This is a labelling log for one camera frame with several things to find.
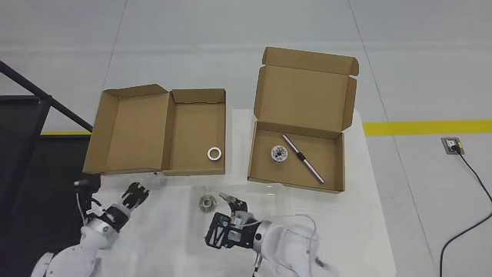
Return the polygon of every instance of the white table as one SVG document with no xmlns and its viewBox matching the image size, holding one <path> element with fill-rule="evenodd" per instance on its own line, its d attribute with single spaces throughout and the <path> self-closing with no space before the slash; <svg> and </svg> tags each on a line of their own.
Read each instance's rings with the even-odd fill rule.
<svg viewBox="0 0 492 277">
<path fill-rule="evenodd" d="M 247 197 L 242 200 L 260 219 L 268 215 L 310 215 L 321 238 L 320 259 L 335 265 L 346 277 L 396 275 L 358 112 L 354 112 L 354 122 L 345 133 L 346 191 L 339 195 L 248 182 L 253 120 L 251 110 L 228 111 L 226 175 L 103 177 L 95 198 L 105 205 L 119 198 L 131 182 L 141 182 L 151 190 L 112 250 L 101 253 L 103 276 L 250 276 L 254 252 L 238 247 L 215 250 L 205 245 L 201 235 L 211 215 L 205 216 L 197 209 L 198 186 Z M 288 221 L 310 225 L 298 217 Z M 271 275 L 268 264 L 262 265 L 260 273 Z"/>
</svg>

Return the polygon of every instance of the washer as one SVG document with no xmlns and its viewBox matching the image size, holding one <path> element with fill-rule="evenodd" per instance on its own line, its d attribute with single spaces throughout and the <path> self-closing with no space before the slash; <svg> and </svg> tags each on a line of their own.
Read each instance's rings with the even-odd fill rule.
<svg viewBox="0 0 492 277">
<path fill-rule="evenodd" d="M 212 157 L 211 153 L 213 151 L 217 151 L 218 152 L 217 157 Z M 217 160 L 219 160 L 220 157 L 222 157 L 222 151 L 219 148 L 217 148 L 217 147 L 209 148 L 208 153 L 207 153 L 207 156 L 208 156 L 208 159 L 210 159 L 211 161 L 217 161 Z"/>
</svg>

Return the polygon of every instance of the cable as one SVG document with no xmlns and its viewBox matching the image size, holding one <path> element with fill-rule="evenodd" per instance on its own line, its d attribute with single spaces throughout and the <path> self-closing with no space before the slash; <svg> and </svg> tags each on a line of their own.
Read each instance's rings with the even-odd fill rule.
<svg viewBox="0 0 492 277">
<path fill-rule="evenodd" d="M 95 198 L 91 198 L 91 201 L 94 202 L 96 205 L 102 206 L 102 204 Z"/>
<path fill-rule="evenodd" d="M 306 214 L 295 214 L 295 215 L 277 215 L 277 216 L 268 216 L 268 217 L 266 217 L 266 218 L 264 218 L 264 219 L 262 219 L 262 220 L 258 220 L 258 221 L 256 221 L 256 222 L 252 222 L 252 223 L 249 223 L 249 224 L 243 224 L 243 225 L 241 225 L 241 227 L 245 227 L 245 226 L 249 226 L 249 225 L 256 225 L 256 224 L 259 224 L 259 223 L 261 223 L 261 222 L 263 222 L 263 221 L 265 221 L 265 220 L 267 220 L 267 219 L 279 219 L 279 218 L 284 218 L 284 217 L 299 217 L 299 216 L 300 216 L 300 217 L 305 217 L 305 218 L 307 218 L 307 219 L 310 219 L 310 220 L 313 222 L 313 226 L 314 226 L 314 228 L 313 228 L 313 233 L 311 234 L 311 237 L 309 237 L 309 238 L 308 238 L 308 237 L 305 237 L 305 236 L 303 236 L 303 235 L 300 235 L 300 234 L 298 234 L 298 233 L 293 232 L 293 233 L 295 233 L 296 235 L 300 235 L 300 236 L 305 237 L 306 239 L 309 239 L 309 250 L 307 251 L 307 253 L 308 253 L 308 254 L 309 254 L 309 256 L 311 257 L 311 246 L 312 246 L 312 244 L 313 244 L 313 238 L 314 238 L 314 236 L 316 235 L 317 226 L 316 226 L 316 222 L 314 221 L 314 219 L 312 219 L 312 217 L 310 217 L 309 215 L 306 215 Z M 285 268 L 286 268 L 286 269 L 288 269 L 289 271 L 294 272 L 295 274 L 297 274 L 295 271 L 293 271 L 292 269 L 289 269 L 287 266 L 285 266 L 285 265 L 283 265 L 283 264 L 281 264 L 281 263 L 278 263 L 278 264 L 282 265 L 283 267 L 285 267 Z M 312 266 L 312 265 L 311 265 L 311 261 L 310 261 L 310 260 L 308 260 L 307 265 L 308 265 L 308 267 L 309 267 L 309 276 L 310 276 L 310 277 L 312 277 L 312 276 L 313 276 L 313 273 L 312 273 L 312 268 L 311 268 L 311 266 Z"/>
<path fill-rule="evenodd" d="M 484 189 L 485 193 L 487 194 L 487 197 L 489 198 L 490 200 L 490 203 L 492 203 L 492 197 L 490 196 L 490 193 L 489 191 L 487 191 L 487 188 L 485 187 L 485 185 L 482 183 L 482 180 L 480 179 L 480 176 L 478 176 L 478 174 L 475 172 L 475 170 L 473 168 L 471 168 L 470 164 L 468 164 L 467 160 L 464 159 L 463 155 L 461 154 L 461 149 L 459 147 L 459 145 L 453 145 L 451 146 L 451 151 L 456 151 L 456 153 L 458 153 L 458 155 L 461 157 L 461 159 L 463 159 L 463 162 L 468 166 L 468 168 L 475 174 L 475 176 L 477 177 L 477 180 L 478 182 L 480 183 L 480 186 L 482 186 L 482 189 Z M 478 227 L 479 225 L 483 224 L 484 222 L 486 222 L 487 220 L 490 219 L 490 217 L 492 217 L 492 212 L 485 218 L 485 219 L 482 219 L 480 220 L 479 222 L 477 222 L 476 224 L 472 225 L 470 228 L 460 232 L 459 234 L 457 234 L 456 236 L 454 236 L 452 239 L 450 239 L 449 241 L 446 242 L 446 244 L 444 244 L 444 247 L 441 249 L 440 251 L 440 261 L 439 261 L 439 277 L 443 277 L 443 259 L 444 259 L 444 250 L 446 250 L 446 247 L 449 246 L 449 244 L 451 244 L 452 241 L 454 241 L 455 239 L 459 238 L 460 236 L 462 236 L 463 234 L 475 229 L 476 227 Z"/>
<path fill-rule="evenodd" d="M 78 207 L 78 212 L 80 213 L 80 217 L 82 218 L 82 224 L 86 225 L 87 222 L 85 222 L 84 213 L 82 213 L 82 208 L 80 206 L 80 199 L 78 198 L 78 192 L 75 193 L 75 197 L 77 198 L 77 207 Z"/>
</svg>

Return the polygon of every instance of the box lid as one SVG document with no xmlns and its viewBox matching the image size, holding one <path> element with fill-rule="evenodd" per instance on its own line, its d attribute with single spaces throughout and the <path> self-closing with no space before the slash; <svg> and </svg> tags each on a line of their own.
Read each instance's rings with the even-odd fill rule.
<svg viewBox="0 0 492 277">
<path fill-rule="evenodd" d="M 169 93 L 160 85 L 104 90 L 84 172 L 147 172 L 161 168 Z"/>
<path fill-rule="evenodd" d="M 342 132 L 352 124 L 356 58 L 266 48 L 254 114 L 260 122 Z"/>
</svg>

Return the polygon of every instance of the black cable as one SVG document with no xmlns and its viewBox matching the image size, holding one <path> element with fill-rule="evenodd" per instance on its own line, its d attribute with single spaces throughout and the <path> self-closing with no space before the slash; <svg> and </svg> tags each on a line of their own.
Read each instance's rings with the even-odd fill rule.
<svg viewBox="0 0 492 277">
<path fill-rule="evenodd" d="M 482 189 L 484 189 L 485 193 L 487 194 L 487 197 L 489 198 L 490 200 L 490 203 L 492 203 L 492 197 L 490 197 L 490 193 L 489 191 L 487 191 L 487 188 L 485 188 L 485 185 L 482 183 L 482 180 L 480 179 L 480 176 L 478 176 L 478 174 L 474 171 L 473 168 L 471 168 L 470 164 L 468 164 L 467 160 L 464 159 L 464 157 L 462 156 L 461 154 L 461 149 L 458 145 L 453 145 L 451 147 L 451 149 L 453 151 L 456 151 L 458 153 L 458 155 L 461 157 L 461 159 L 463 159 L 463 162 L 468 166 L 468 168 L 475 174 L 475 176 L 477 177 L 477 180 L 478 182 L 480 183 L 480 186 L 482 186 Z M 470 228 L 460 232 L 458 235 L 454 236 L 452 239 L 450 239 L 449 241 L 446 242 L 446 244 L 444 244 L 444 247 L 442 248 L 442 250 L 440 251 L 440 262 L 439 262 L 439 277 L 443 277 L 443 257 L 444 257 L 444 250 L 446 250 L 446 247 L 451 244 L 452 241 L 454 241 L 455 239 L 459 238 L 460 236 L 462 236 L 463 234 L 469 232 L 470 230 L 473 230 L 475 229 L 476 227 L 478 227 L 479 225 L 483 224 L 484 222 L 486 222 L 487 220 L 490 219 L 490 217 L 492 217 L 492 212 L 485 218 L 485 219 L 482 219 L 480 220 L 479 222 L 477 222 L 476 224 L 472 225 Z"/>
<path fill-rule="evenodd" d="M 96 205 L 102 206 L 102 204 L 97 199 L 91 198 L 91 201 L 94 202 Z"/>
</svg>

